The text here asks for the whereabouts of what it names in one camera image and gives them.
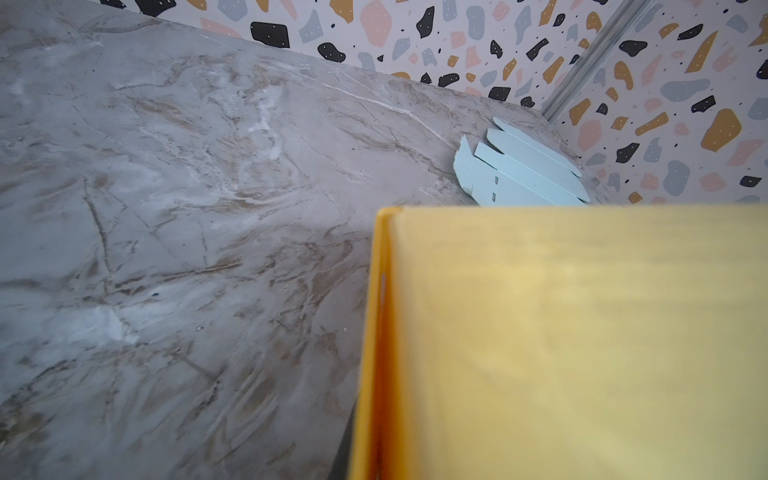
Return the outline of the yellow paper box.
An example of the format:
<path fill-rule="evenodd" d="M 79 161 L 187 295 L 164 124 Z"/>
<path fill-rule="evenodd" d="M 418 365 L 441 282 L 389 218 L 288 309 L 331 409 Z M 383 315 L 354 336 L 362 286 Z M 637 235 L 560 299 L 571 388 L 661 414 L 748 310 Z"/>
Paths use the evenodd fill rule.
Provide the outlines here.
<path fill-rule="evenodd" d="M 763 479 L 767 209 L 396 207 L 351 479 Z"/>

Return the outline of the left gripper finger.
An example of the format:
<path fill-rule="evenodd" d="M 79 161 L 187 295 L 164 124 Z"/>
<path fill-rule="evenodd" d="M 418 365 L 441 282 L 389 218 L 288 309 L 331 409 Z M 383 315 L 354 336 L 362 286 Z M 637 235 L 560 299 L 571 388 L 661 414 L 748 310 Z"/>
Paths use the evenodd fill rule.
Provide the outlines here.
<path fill-rule="evenodd" d="M 354 404 L 345 426 L 339 447 L 331 465 L 327 480 L 346 480 L 352 451 L 357 405 Z"/>

